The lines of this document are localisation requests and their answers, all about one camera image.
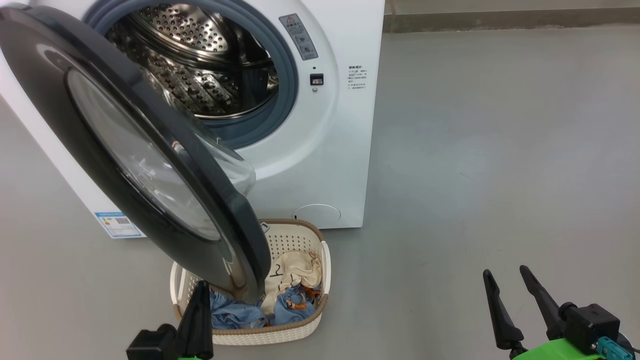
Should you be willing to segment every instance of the beige laundry basket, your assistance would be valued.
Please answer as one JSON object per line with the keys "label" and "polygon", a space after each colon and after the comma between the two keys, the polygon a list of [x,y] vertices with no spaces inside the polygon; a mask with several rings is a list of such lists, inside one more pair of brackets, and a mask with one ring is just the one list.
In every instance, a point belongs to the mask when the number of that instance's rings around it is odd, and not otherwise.
{"label": "beige laundry basket", "polygon": [[[320,323],[329,299],[331,286],[331,256],[322,234],[312,224],[301,220],[263,220],[269,224],[265,236],[271,250],[271,260],[289,251],[315,252],[322,261],[322,290],[315,313],[302,322],[261,329],[213,330],[213,343],[219,345],[263,345],[306,338]],[[187,308],[189,299],[200,279],[173,263],[171,269],[171,300],[178,320]]]}

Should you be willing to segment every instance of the stainless steel drum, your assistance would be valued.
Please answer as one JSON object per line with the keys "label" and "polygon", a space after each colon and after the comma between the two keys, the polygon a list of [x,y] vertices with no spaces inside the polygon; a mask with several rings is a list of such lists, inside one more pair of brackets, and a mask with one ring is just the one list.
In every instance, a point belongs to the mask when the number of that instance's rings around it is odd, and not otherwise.
{"label": "stainless steel drum", "polygon": [[186,4],[132,13],[107,38],[147,69],[201,119],[229,119],[256,110],[278,90],[269,53],[247,30]]}

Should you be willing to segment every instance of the gray floor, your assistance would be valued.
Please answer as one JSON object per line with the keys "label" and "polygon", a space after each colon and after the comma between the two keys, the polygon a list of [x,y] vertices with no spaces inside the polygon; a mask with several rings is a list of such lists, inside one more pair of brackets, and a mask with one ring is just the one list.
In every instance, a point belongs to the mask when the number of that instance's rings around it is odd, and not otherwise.
{"label": "gray floor", "polygon": [[[523,263],[557,301],[603,305],[640,343],[639,64],[640,28],[385,36],[365,226],[326,232],[318,330],[216,358],[507,359],[481,272],[533,347],[545,331]],[[110,240],[0,113],[0,347],[124,358],[138,329],[175,322],[170,260]]]}

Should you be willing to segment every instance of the washing machine door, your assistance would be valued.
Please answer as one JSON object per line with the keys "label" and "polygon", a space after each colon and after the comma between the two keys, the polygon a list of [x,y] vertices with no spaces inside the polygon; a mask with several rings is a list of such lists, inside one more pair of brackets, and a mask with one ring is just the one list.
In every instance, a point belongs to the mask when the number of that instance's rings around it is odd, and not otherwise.
{"label": "washing machine door", "polygon": [[154,243],[230,296],[262,295],[269,249],[229,178],[252,183],[238,155],[59,10],[0,9],[0,51],[67,151]]}

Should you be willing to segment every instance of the basket rim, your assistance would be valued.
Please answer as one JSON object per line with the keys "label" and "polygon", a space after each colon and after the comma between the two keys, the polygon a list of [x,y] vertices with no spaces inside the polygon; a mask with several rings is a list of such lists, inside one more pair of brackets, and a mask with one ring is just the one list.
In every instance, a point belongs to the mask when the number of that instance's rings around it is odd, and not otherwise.
{"label": "basket rim", "polygon": [[[310,229],[311,231],[314,232],[314,234],[316,234],[316,236],[318,237],[318,240],[322,243],[324,241],[324,236],[322,235],[322,233],[320,232],[320,230],[315,227],[313,224],[311,224],[310,222],[306,222],[304,220],[298,220],[298,219],[261,219],[261,222],[265,222],[267,224],[278,224],[278,225],[300,225],[300,226],[304,226],[308,229]],[[278,331],[286,331],[286,330],[291,330],[291,329],[297,329],[298,327],[304,327],[307,326],[308,324],[310,324],[311,322],[313,322],[316,318],[318,318],[318,316],[320,316],[322,314],[322,312],[324,311],[324,307],[326,306],[327,301],[329,300],[329,294],[328,293],[324,293],[321,297],[320,297],[320,305],[318,306],[318,308],[316,309],[316,311],[314,312],[313,315],[311,315],[310,317],[302,320],[301,322],[294,322],[294,323],[288,323],[288,324],[284,324],[284,325],[276,325],[276,326],[269,326],[269,327],[261,327],[258,329],[213,329],[212,330],[212,334],[213,335],[222,335],[222,336],[228,336],[228,335],[254,335],[254,334],[265,334],[265,333],[269,333],[269,332],[278,332]],[[178,304],[174,304],[173,305],[173,311],[175,313],[175,317],[178,319],[178,321],[182,320],[182,311],[180,311],[180,306]]]}

